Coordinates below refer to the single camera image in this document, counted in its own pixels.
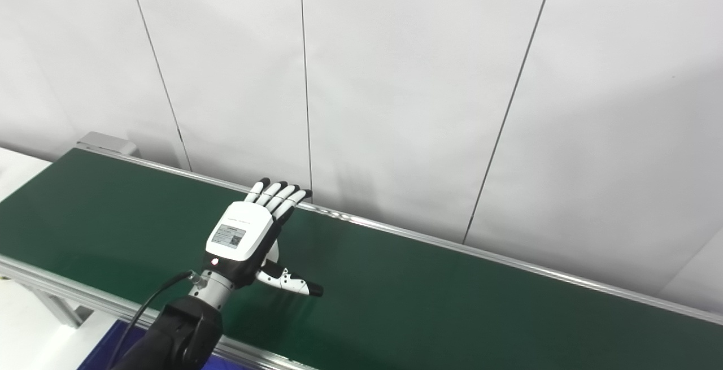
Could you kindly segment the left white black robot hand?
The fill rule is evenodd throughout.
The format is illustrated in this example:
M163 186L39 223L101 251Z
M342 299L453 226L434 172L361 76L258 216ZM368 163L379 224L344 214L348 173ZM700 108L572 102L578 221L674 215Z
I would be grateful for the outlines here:
M281 266L278 237L297 205L312 190L260 179L242 201L233 201L206 241L202 281L189 293L220 309L230 294L255 281L287 292L321 297L323 286Z

